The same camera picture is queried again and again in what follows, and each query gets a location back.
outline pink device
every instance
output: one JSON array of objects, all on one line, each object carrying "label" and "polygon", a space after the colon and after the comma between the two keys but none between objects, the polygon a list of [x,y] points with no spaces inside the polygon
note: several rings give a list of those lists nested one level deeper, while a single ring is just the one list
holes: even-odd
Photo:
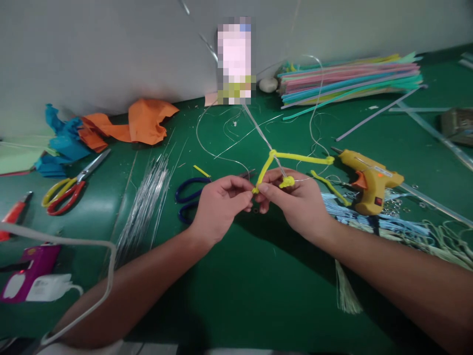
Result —
[{"label": "pink device", "polygon": [[60,245],[43,244],[27,248],[19,263],[30,262],[25,270],[15,272],[6,283],[0,296],[4,303],[20,303],[26,300],[34,281],[50,274],[58,257]]}]

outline power adapter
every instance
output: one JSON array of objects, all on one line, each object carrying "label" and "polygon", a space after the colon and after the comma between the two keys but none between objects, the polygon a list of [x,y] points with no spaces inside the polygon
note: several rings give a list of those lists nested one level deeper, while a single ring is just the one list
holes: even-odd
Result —
[{"label": "power adapter", "polygon": [[71,274],[63,275],[44,275],[38,277],[26,296],[26,301],[31,302],[51,302],[55,301],[70,290],[76,288],[82,295],[82,288],[72,284],[70,281]]}]

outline power cord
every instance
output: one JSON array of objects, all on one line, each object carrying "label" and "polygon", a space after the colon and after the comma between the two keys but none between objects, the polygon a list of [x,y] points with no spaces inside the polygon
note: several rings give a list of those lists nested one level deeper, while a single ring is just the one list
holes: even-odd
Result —
[{"label": "power cord", "polygon": [[[26,238],[38,240],[41,242],[48,242],[48,243],[56,243],[56,244],[64,244],[64,245],[91,245],[91,246],[102,246],[102,247],[107,247],[110,249],[110,262],[108,264],[108,276],[107,276],[107,288],[105,290],[105,293],[103,294],[102,298],[98,300],[98,302],[93,305],[91,308],[86,310],[82,315],[77,317],[76,320],[71,322],[68,326],[63,328],[61,331],[57,332],[51,337],[47,337],[48,334],[45,334],[42,339],[41,339],[41,345],[49,345],[52,342],[56,341],[60,337],[62,337],[66,332],[68,332],[72,327],[74,327],[76,324],[78,324],[81,320],[83,320],[85,317],[87,317],[90,313],[92,313],[94,310],[96,310],[108,297],[112,290],[112,285],[113,285],[113,274],[114,274],[114,268],[115,268],[115,258],[117,254],[117,248],[115,244],[107,241],[93,241],[93,240],[85,240],[85,239],[70,239],[70,238],[62,238],[62,237],[53,237],[49,234],[46,233],[41,233],[38,231],[35,231],[33,229],[29,229],[26,227],[22,227],[16,224],[11,224],[11,223],[4,223],[0,222],[0,230],[4,230],[16,235],[20,235]],[[82,295],[83,290],[80,286],[78,285],[70,285],[70,288],[76,288],[79,293]]]}]

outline yellow glue gun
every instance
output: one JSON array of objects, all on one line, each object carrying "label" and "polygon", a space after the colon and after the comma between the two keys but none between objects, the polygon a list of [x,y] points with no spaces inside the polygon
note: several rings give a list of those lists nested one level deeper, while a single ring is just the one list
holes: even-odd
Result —
[{"label": "yellow glue gun", "polygon": [[351,184],[363,192],[361,202],[355,205],[356,212],[363,215],[380,214],[383,210],[384,189],[401,185],[404,176],[387,170],[384,165],[355,151],[334,147],[332,149],[339,154],[338,157],[343,164],[351,167],[358,174],[358,180]]}]

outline yellow pipe cleaner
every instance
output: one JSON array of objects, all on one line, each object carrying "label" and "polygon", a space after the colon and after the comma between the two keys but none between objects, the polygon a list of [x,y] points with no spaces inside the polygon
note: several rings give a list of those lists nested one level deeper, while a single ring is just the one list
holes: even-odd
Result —
[{"label": "yellow pipe cleaner", "polygon": [[[270,168],[270,165],[272,161],[274,160],[274,157],[276,158],[285,158],[285,159],[293,159],[293,160],[300,160],[308,163],[314,163],[314,164],[326,164],[326,165],[331,165],[334,163],[335,158],[332,156],[328,156],[325,159],[320,159],[320,158],[313,158],[313,157],[308,157],[305,155],[299,155],[299,154],[290,154],[290,153],[278,153],[275,149],[272,149],[270,151],[270,156],[266,163],[263,165],[263,168],[261,169],[260,175],[258,176],[258,181],[256,182],[256,187],[252,190],[254,194],[259,193],[260,191],[258,190],[258,185],[263,182],[263,178],[265,177],[266,172]],[[294,186],[295,180],[292,176],[287,176],[282,179],[282,183],[279,184],[279,188],[285,188],[288,186]]]},{"label": "yellow pipe cleaner", "polygon": [[204,170],[202,170],[201,168],[199,168],[197,165],[194,165],[194,169],[196,169],[197,171],[199,171],[200,173],[202,173],[206,178],[209,178],[210,175],[207,174]]},{"label": "yellow pipe cleaner", "polygon": [[334,188],[334,186],[330,183],[330,181],[328,181],[327,179],[324,179],[323,177],[320,177],[319,175],[317,175],[314,170],[311,170],[310,173],[312,174],[312,176],[313,176],[314,178],[316,178],[317,180],[320,180],[320,181],[322,181],[323,183],[325,183],[325,184],[328,186],[328,188],[329,188],[339,199],[341,199],[341,201],[343,202],[343,204],[344,204],[345,206],[347,206],[347,207],[348,207],[348,206],[351,206],[351,203],[348,202],[348,201],[346,200],[346,198],[344,198],[344,197]]}]

